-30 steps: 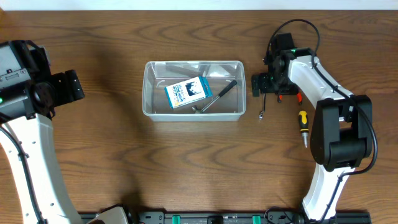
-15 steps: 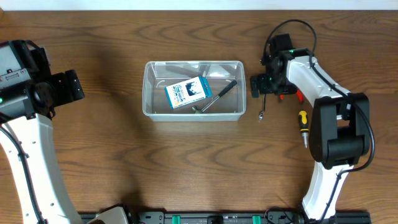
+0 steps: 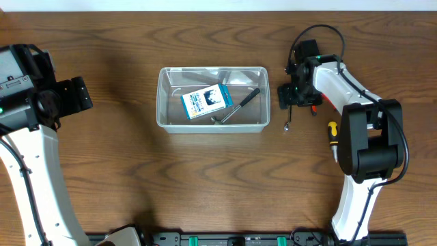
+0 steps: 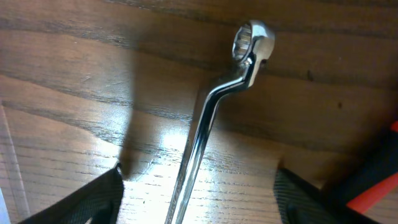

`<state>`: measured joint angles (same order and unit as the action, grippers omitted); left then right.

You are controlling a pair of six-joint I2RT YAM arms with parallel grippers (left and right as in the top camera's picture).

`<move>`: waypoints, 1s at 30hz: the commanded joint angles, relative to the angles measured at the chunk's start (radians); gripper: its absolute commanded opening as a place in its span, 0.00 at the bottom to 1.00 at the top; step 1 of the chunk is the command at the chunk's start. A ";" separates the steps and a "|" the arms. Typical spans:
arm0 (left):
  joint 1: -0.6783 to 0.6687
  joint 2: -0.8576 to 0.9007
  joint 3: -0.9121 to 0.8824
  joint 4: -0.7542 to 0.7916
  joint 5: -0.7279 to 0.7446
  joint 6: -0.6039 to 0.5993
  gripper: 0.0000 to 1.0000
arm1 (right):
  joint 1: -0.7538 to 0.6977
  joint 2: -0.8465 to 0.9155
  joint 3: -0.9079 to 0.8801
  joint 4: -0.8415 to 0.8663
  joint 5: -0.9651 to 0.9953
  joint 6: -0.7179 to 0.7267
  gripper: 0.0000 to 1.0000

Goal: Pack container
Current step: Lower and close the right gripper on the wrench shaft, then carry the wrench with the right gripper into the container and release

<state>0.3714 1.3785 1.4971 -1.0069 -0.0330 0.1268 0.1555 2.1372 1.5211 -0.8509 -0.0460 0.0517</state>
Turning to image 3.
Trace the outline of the red handled pliers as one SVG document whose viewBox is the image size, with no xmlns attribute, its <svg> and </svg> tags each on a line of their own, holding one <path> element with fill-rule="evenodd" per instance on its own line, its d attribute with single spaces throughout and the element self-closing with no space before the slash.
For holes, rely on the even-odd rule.
<svg viewBox="0 0 437 246">
<path fill-rule="evenodd" d="M 311 115 L 312 116 L 317 115 L 317 113 L 318 113 L 317 107 L 322 105 L 323 103 L 329 103 L 333 107 L 334 111 L 337 111 L 337 108 L 334 106 L 334 104 L 324 94 L 322 94 L 311 105 Z"/>
</svg>

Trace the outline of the silver offset wrench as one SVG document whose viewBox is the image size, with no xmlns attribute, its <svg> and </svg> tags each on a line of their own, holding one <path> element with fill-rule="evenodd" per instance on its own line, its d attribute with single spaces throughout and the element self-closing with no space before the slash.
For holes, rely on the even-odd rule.
<svg viewBox="0 0 437 246">
<path fill-rule="evenodd" d="M 285 123 L 285 126 L 284 126 L 284 131 L 285 131 L 285 132 L 288 132 L 288 131 L 290 130 L 290 124 L 291 124 L 291 121 L 292 121 L 292 106 L 290 105 L 290 106 L 288 107 L 288 117 L 287 117 L 287 122 Z"/>
</svg>

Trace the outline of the small black orange hammer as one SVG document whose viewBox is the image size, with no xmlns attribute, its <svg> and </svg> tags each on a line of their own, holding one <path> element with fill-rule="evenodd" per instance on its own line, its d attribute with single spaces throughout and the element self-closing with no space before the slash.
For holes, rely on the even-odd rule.
<svg viewBox="0 0 437 246">
<path fill-rule="evenodd" d="M 260 89 L 257 88 L 253 90 L 235 109 L 233 109 L 230 113 L 228 113 L 223 119 L 218 119 L 216 116 L 211 117 L 211 121 L 215 125 L 223 125 L 230 119 L 232 115 L 234 115 L 237 111 L 239 111 L 243 106 L 245 106 L 248 102 L 254 99 L 260 93 Z"/>
</svg>

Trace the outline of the blue white cardboard box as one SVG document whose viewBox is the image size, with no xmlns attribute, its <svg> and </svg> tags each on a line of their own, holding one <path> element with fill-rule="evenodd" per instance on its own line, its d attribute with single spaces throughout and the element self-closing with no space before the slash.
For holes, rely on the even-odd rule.
<svg viewBox="0 0 437 246">
<path fill-rule="evenodd" d="M 216 84 L 181 95 L 181 101 L 189 120 L 199 118 L 234 105 L 226 85 Z"/>
</svg>

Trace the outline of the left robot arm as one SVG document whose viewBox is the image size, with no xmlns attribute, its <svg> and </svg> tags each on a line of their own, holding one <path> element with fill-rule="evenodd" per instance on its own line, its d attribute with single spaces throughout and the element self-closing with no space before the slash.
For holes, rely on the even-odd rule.
<svg viewBox="0 0 437 246">
<path fill-rule="evenodd" d="M 59 162 L 62 117 L 91 109 L 82 77 L 57 81 L 48 51 L 1 48 L 1 161 L 8 171 L 26 245 L 144 245 L 135 225 L 87 235 L 74 213 Z"/>
</svg>

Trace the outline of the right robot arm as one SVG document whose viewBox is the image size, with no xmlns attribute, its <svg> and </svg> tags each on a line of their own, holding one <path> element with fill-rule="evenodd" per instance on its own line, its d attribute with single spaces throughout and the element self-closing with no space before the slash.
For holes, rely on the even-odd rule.
<svg viewBox="0 0 437 246">
<path fill-rule="evenodd" d="M 340 124 L 328 124 L 328 138 L 344 183 L 324 244 L 368 244 L 376 198 L 404 160 L 401 105 L 365 89 L 340 57 L 321 54 L 315 40 L 292 45 L 285 71 L 291 81 L 277 89 L 281 109 L 315 109 L 327 100 L 341 115 Z"/>
</svg>

